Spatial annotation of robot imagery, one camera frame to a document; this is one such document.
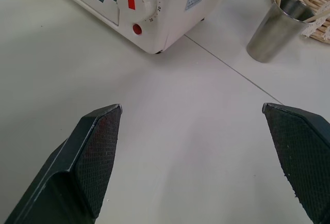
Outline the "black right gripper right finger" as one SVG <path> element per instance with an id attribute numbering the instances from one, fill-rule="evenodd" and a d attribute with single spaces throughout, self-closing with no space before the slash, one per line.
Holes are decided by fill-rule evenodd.
<path id="1" fill-rule="evenodd" d="M 264 103 L 285 177 L 313 223 L 329 223 L 329 122 L 299 108 Z"/>

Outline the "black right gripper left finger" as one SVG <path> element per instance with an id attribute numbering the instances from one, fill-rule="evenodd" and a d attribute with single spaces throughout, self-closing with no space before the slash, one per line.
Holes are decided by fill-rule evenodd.
<path id="1" fill-rule="evenodd" d="M 83 116 L 47 158 L 6 223 L 95 223 L 112 173 L 122 106 Z"/>

